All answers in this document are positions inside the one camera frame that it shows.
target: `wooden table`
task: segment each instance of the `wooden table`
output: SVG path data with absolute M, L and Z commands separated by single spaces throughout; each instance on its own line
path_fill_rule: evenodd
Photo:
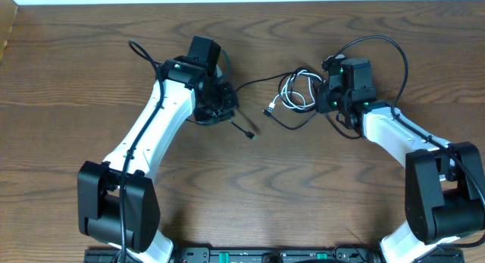
M 154 73 L 127 47 L 158 60 L 184 55 L 193 35 L 231 57 L 232 82 L 320 63 L 360 36 L 404 48 L 410 77 L 400 108 L 485 159 L 483 2 L 322 2 L 22 7 L 0 66 L 2 261 L 82 261 L 101 243 L 77 227 L 77 172 L 125 136 L 152 91 Z M 381 98 L 393 99 L 402 61 L 368 41 Z M 323 116 L 288 131 L 261 113 L 277 80 L 239 94 L 260 128 L 249 141 L 228 123 L 184 124 L 157 176 L 160 228 L 183 243 L 321 247 L 373 243 L 404 220 L 404 170 L 379 146 L 338 135 Z M 297 124 L 305 115 L 277 106 Z M 235 121 L 248 127 L 241 116 Z M 485 248 L 467 250 L 485 261 Z

